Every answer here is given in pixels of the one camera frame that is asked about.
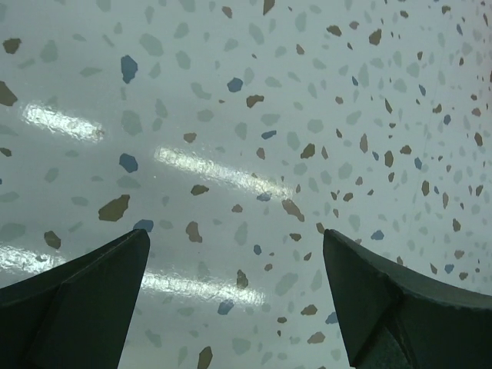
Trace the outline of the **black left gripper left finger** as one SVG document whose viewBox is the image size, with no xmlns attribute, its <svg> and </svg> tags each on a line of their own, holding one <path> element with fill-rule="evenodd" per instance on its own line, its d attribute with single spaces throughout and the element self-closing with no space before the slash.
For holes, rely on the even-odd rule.
<svg viewBox="0 0 492 369">
<path fill-rule="evenodd" d="M 3 368 L 116 368 L 150 250 L 136 229 L 1 289 Z"/>
</svg>

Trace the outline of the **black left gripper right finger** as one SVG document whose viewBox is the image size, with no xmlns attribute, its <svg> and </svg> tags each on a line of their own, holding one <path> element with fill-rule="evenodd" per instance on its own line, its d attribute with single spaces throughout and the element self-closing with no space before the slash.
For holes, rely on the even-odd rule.
<svg viewBox="0 0 492 369">
<path fill-rule="evenodd" d="M 352 368 L 489 368 L 491 297 L 381 257 L 327 229 L 324 264 Z"/>
</svg>

